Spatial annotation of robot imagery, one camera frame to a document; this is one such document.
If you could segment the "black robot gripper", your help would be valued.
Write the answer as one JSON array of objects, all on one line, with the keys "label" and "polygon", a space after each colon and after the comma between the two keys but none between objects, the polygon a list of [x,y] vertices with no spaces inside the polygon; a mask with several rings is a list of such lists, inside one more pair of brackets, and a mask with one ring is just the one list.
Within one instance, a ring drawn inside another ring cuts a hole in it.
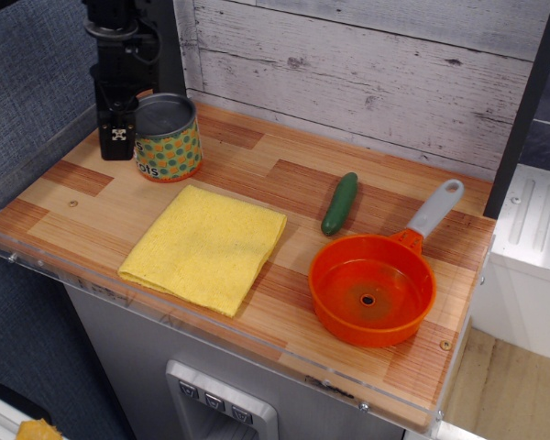
[{"label": "black robot gripper", "polygon": [[157,86],[160,38],[138,32],[124,40],[99,39],[90,69],[103,160],[131,160],[136,137],[137,96]]}]

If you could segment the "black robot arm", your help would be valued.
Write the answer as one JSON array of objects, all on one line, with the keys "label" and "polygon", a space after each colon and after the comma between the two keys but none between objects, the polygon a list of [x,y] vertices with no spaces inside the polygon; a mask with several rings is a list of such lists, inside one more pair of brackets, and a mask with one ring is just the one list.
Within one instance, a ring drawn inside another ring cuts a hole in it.
[{"label": "black robot arm", "polygon": [[0,141],[20,156],[84,111],[104,160],[130,160],[161,39],[134,1],[0,1]]}]

